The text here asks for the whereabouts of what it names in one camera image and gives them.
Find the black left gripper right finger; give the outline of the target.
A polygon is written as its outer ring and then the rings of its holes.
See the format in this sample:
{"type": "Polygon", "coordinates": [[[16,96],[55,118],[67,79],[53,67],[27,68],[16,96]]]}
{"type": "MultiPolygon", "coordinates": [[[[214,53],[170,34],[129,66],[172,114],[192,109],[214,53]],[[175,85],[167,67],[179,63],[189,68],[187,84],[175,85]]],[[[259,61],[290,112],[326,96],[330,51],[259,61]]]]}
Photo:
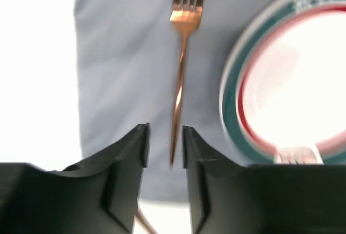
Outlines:
{"type": "Polygon", "coordinates": [[[345,233],[345,166],[242,167],[183,128],[192,233],[345,233]]]}

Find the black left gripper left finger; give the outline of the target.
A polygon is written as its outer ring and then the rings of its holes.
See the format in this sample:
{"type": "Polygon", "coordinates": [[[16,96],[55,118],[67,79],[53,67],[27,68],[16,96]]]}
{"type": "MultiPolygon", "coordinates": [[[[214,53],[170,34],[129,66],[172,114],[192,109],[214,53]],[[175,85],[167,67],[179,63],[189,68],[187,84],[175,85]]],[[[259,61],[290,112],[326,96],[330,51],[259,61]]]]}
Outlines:
{"type": "Polygon", "coordinates": [[[1,233],[131,233],[150,125],[63,171],[1,164],[1,233]]]}

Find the white plate green red rim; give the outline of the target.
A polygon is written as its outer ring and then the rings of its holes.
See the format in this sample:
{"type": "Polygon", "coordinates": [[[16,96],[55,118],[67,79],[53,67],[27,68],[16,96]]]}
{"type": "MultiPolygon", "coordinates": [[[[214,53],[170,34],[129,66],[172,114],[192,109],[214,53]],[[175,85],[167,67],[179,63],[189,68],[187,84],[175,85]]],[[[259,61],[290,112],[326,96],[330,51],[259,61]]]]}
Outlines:
{"type": "Polygon", "coordinates": [[[224,67],[219,111],[247,162],[311,147],[345,162],[345,0],[272,0],[224,67]]]}

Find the grey cloth placemat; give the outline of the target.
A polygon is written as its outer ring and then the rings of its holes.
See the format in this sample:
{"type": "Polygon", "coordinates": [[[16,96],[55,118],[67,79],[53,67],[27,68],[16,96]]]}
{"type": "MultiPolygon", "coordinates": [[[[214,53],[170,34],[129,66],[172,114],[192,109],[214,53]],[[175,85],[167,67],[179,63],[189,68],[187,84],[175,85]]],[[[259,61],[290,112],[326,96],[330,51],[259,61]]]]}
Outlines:
{"type": "MultiPolygon", "coordinates": [[[[181,123],[214,148],[249,164],[229,145],[219,121],[225,60],[242,30],[273,0],[204,0],[188,43],[181,123]]],[[[171,118],[181,40],[169,18],[173,0],[75,0],[82,154],[118,141],[139,123],[151,126],[140,197],[186,202],[181,148],[169,166],[171,118]]]]}

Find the copper fork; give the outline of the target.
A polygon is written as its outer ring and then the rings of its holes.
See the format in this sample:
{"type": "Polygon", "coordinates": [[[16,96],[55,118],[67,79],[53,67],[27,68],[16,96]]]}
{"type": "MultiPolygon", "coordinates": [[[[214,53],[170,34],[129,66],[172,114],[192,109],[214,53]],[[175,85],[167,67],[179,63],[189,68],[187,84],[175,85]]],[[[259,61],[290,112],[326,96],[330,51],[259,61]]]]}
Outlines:
{"type": "Polygon", "coordinates": [[[182,42],[171,127],[169,156],[169,164],[171,168],[173,167],[175,161],[179,124],[182,113],[187,42],[189,36],[199,28],[202,13],[203,0],[173,0],[170,23],[180,34],[182,42]]]}

